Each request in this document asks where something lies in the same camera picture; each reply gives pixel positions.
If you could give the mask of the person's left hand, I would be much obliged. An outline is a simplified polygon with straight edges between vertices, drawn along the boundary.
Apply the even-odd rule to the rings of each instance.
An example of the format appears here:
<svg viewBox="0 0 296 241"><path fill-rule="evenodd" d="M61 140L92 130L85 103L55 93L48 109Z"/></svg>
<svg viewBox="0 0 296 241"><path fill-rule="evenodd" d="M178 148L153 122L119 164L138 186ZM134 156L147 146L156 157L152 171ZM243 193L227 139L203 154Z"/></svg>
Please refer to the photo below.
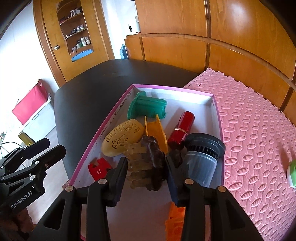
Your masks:
<svg viewBox="0 0 296 241"><path fill-rule="evenodd" d="M34 229L28 209L11 217L1 217L1 240L25 240L18 231L31 234Z"/></svg>

